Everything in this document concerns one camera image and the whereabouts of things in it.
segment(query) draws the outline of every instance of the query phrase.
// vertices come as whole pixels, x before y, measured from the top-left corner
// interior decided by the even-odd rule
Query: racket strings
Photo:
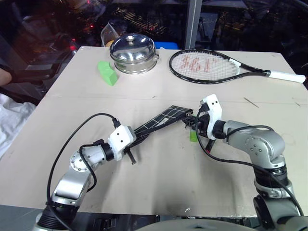
[[[239,67],[221,56],[200,51],[180,53],[171,63],[179,74],[201,80],[219,80],[232,77]]]

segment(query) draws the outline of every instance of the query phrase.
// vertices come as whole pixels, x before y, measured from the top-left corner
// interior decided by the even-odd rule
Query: racket handle
[[[270,74],[268,77],[289,80],[289,81],[298,82],[298,83],[303,83],[306,80],[306,77],[303,75],[289,74],[289,73],[284,73],[284,72],[279,72],[279,71],[270,71]]]

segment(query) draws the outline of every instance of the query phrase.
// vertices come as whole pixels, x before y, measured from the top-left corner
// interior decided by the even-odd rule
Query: table
[[[44,208],[52,162],[71,132],[87,117],[107,112],[136,128],[170,105],[199,107],[215,93],[223,120],[273,127],[286,142],[288,176],[308,214],[308,92],[302,84],[265,77],[245,77],[223,84],[183,81],[168,69],[176,51],[159,50],[161,60],[150,72],[119,74],[108,86],[97,70],[111,61],[109,50],[82,47],[61,73],[25,127],[0,161],[0,204]],[[248,65],[293,73],[279,53],[223,51]],[[95,118],[72,139],[56,167],[52,188],[67,171],[69,158],[82,144],[107,139],[113,131],[108,118]],[[257,195],[251,168],[215,162],[189,141],[189,130],[178,122],[150,135],[128,156],[97,171],[98,184],[80,211],[192,216],[255,216]],[[212,153],[249,161],[246,153],[218,141]]]

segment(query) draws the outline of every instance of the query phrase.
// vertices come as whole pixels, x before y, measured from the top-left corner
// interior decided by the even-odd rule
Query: person's hand
[[[12,80],[11,74],[0,68],[0,86],[8,84],[9,82],[11,82],[11,80]]]

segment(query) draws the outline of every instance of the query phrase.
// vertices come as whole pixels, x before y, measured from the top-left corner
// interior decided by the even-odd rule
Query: green block
[[[194,131],[194,130],[190,131],[190,133],[189,133],[189,140],[191,142],[198,142],[196,131]]]
[[[116,72],[111,69],[110,63],[106,61],[99,61],[97,68],[103,78],[103,80],[110,86],[113,86],[117,82]]]

